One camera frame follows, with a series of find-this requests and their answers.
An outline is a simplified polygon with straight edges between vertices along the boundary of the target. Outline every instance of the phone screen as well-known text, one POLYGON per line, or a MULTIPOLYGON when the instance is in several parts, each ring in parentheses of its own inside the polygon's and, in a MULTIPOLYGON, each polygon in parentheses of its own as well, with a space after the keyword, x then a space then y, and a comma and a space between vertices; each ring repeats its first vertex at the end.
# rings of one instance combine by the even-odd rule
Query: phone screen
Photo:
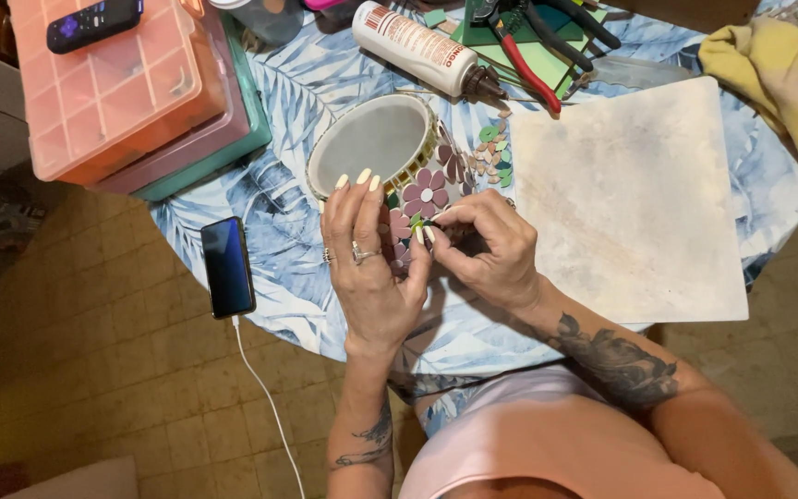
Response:
POLYGON ((232 217, 206 225, 200 232, 211 312, 216 319, 253 312, 256 303, 241 221, 232 217))

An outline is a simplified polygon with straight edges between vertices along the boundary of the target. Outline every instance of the arm tattoo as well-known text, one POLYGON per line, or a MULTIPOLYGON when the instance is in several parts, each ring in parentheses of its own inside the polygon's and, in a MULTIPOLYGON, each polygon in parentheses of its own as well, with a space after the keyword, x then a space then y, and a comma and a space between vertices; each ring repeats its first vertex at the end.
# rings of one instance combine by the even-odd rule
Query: arm tattoo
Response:
POLYGON ((577 320, 562 312, 555 339, 574 359, 605 384, 605 388, 632 409, 647 409, 677 393, 673 379, 677 365, 615 337, 612 329, 600 329, 593 337, 581 331, 577 320))
POLYGON ((354 437, 362 438, 366 443, 374 442, 376 447, 356 454, 345 454, 338 457, 334 461, 338 466, 375 461, 393 452, 393 420, 390 414, 390 400, 386 394, 384 394, 384 405, 381 406, 381 414, 378 416, 378 421, 364 432, 351 434, 354 437))

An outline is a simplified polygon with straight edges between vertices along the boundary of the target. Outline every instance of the white glue bottle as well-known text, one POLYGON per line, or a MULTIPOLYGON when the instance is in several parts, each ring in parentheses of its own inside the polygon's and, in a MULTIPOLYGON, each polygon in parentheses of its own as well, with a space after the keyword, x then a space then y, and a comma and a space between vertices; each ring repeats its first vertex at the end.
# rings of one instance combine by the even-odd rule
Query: white glue bottle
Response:
POLYGON ((353 38, 366 51, 414 74, 452 97, 507 98, 479 54, 387 7, 368 0, 353 17, 353 38))

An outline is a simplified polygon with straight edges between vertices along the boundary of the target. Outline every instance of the white charging cable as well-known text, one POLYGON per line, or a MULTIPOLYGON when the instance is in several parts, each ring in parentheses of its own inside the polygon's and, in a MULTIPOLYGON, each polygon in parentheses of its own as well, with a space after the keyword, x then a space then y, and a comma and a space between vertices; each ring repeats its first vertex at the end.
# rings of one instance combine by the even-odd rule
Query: white charging cable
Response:
POLYGON ((294 463, 294 458, 291 455, 291 451, 288 449, 288 442, 285 440, 285 432, 282 431, 282 422, 279 421, 279 413, 276 412, 276 404, 273 403, 273 398, 270 395, 270 391, 267 390, 266 385, 263 384, 263 381, 260 380, 260 377, 257 373, 254 372, 254 368, 251 367, 251 364, 248 363, 248 358, 245 356, 245 348, 242 347, 242 334, 238 332, 238 315, 232 316, 233 327, 236 328, 236 340, 238 341, 238 352, 242 354, 242 360, 245 361, 245 365, 251 374, 254 375, 254 379, 260 383, 260 388, 263 389, 263 392, 267 394, 267 399, 270 400, 270 406, 273 408, 273 415, 276 417, 276 425, 279 426, 279 435, 282 436, 282 444, 285 447, 285 452, 288 453, 288 461, 291 461, 291 467, 294 468, 294 476, 297 477, 297 487, 301 490, 301 499, 307 499, 307 497, 303 494, 303 484, 301 483, 301 473, 297 471, 297 464, 294 463))

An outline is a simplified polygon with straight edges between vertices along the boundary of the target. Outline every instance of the hand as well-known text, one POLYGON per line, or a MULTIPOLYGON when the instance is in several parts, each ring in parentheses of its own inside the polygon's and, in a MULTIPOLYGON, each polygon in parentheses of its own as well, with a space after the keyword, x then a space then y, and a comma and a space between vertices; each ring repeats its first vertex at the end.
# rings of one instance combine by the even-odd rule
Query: hand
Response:
POLYGON ((444 227, 473 224, 489 245, 491 253, 469 257, 452 248, 435 225, 427 231, 436 261, 485 300, 518 316, 545 299, 552 284, 535 269, 538 231, 495 189, 461 199, 433 221, 444 227))
POLYGON ((360 265, 353 261, 353 241, 361 252, 381 247, 378 218, 384 188, 379 176, 369 179, 369 175, 371 170, 365 169, 352 187, 346 175, 340 177, 324 209, 320 203, 320 225, 332 255, 332 286, 347 318, 347 355, 393 360, 427 299, 431 259, 418 229, 411 238, 405 281, 393 277, 382 255, 369 256, 360 265))

